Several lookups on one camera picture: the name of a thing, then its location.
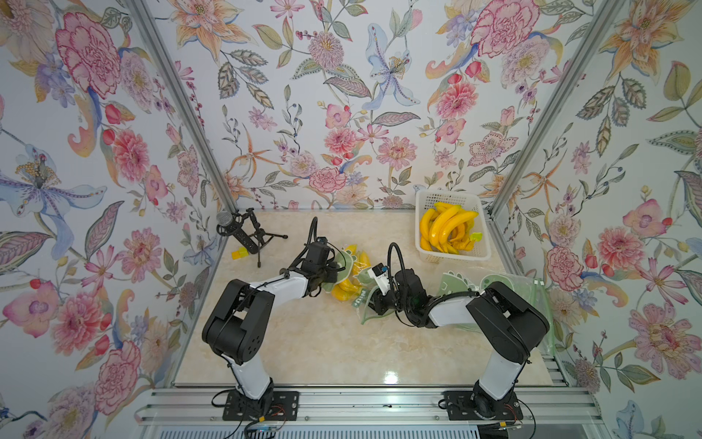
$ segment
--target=mounting plate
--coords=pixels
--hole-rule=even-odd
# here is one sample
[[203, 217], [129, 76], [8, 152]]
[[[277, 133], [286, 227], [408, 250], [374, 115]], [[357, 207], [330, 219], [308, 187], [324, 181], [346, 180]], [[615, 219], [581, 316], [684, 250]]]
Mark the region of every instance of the mounting plate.
[[[473, 410], [473, 403], [470, 399], [471, 391], [447, 391], [444, 392], [446, 400], [446, 410], [449, 412], [449, 421], [485, 421]], [[514, 414], [505, 407], [504, 404], [509, 404], [515, 411]], [[510, 392], [510, 397], [495, 404], [496, 407], [502, 407], [496, 410], [495, 417], [491, 421], [514, 421], [515, 415], [517, 419], [523, 419], [522, 406], [517, 401], [517, 396], [514, 392]]]
[[[299, 399], [300, 392], [273, 391], [273, 401], [271, 402], [272, 413], [279, 411], [277, 407], [282, 407], [283, 410], [277, 414], [265, 415], [266, 421], [296, 421], [298, 418], [298, 408], [300, 406]], [[247, 411], [246, 417], [244, 417], [244, 408], [246, 407], [245, 400], [248, 400], [248, 398], [243, 396], [239, 391], [232, 390], [229, 392], [224, 412], [222, 413], [222, 420], [241, 421], [243, 418], [244, 421], [253, 421], [264, 415], [263, 413], [249, 413]]]

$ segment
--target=white plastic basket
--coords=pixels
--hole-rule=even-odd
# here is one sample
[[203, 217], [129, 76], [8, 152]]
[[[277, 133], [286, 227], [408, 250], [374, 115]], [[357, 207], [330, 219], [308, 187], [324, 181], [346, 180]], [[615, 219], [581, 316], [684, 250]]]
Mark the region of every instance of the white plastic basket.
[[[478, 213], [473, 229], [470, 232], [480, 232], [483, 239], [475, 243], [473, 250], [463, 251], [460, 254], [440, 253], [438, 251], [426, 251], [419, 246], [420, 232], [419, 223], [422, 216], [429, 209], [434, 209], [434, 203], [444, 202], [449, 204], [460, 204], [465, 210], [472, 210]], [[480, 198], [468, 192], [450, 192], [448, 190], [420, 190], [416, 195], [416, 208], [414, 220], [414, 245], [425, 261], [438, 263], [442, 259], [457, 259], [459, 261], [487, 261], [492, 256], [490, 249], [490, 237], [485, 223], [485, 213], [483, 212]]]

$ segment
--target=bunch of bananas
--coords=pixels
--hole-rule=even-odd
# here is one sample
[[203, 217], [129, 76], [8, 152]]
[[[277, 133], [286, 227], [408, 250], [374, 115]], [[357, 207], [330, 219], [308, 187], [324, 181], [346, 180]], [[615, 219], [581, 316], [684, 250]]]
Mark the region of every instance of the bunch of bananas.
[[334, 285], [334, 288], [331, 290], [331, 295], [339, 301], [347, 301], [361, 294], [362, 287], [357, 276], [361, 271], [371, 266], [371, 259], [365, 251], [357, 254], [356, 244], [346, 247], [346, 251], [350, 252], [352, 256], [356, 256], [356, 260], [353, 263], [353, 267], [351, 267], [349, 277]]
[[471, 251], [482, 233], [470, 230], [477, 212], [465, 211], [459, 204], [438, 202], [422, 216], [419, 246], [426, 251], [458, 254], [458, 250]]

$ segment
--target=beige tabletop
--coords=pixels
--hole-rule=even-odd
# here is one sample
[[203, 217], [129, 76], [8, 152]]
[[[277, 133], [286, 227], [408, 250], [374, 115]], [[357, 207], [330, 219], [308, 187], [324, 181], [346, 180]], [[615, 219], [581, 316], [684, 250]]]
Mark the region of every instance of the beige tabletop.
[[[256, 215], [264, 229], [287, 234], [289, 238], [275, 238], [263, 249], [261, 268], [256, 267], [256, 256], [232, 260], [231, 253], [240, 244], [229, 239], [178, 370], [178, 385], [236, 382], [225, 361], [201, 340], [205, 321], [230, 280], [256, 282], [278, 276], [280, 268], [287, 267], [304, 248], [314, 216], [319, 218], [319, 236], [326, 236], [339, 248], [357, 244], [373, 265], [385, 262], [389, 243], [398, 243], [406, 267], [415, 270], [430, 295], [436, 294], [439, 279], [448, 270], [469, 278], [471, 267], [504, 270], [494, 244], [493, 256], [485, 262], [422, 261], [414, 246], [413, 211], [289, 211]], [[290, 301], [274, 310], [260, 349], [266, 371], [276, 385], [471, 385], [482, 375], [491, 352], [485, 336], [457, 327], [407, 327], [394, 316], [361, 325], [349, 302], [337, 301], [325, 293]], [[531, 364], [519, 376], [519, 385], [552, 385], [536, 349], [530, 360]]]

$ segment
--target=floral wallpaper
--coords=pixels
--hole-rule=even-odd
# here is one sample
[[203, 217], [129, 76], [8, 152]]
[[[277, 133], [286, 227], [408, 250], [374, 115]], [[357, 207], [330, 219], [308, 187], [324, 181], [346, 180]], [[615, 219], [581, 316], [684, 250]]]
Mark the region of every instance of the floral wallpaper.
[[569, 378], [621, 439], [702, 435], [697, 3], [626, 2], [497, 218], [547, 282]]
[[129, 437], [219, 255], [209, 177], [120, 0], [0, 0], [0, 78], [0, 436]]
[[150, 10], [232, 195], [260, 209], [488, 204], [595, 0], [167, 0]]

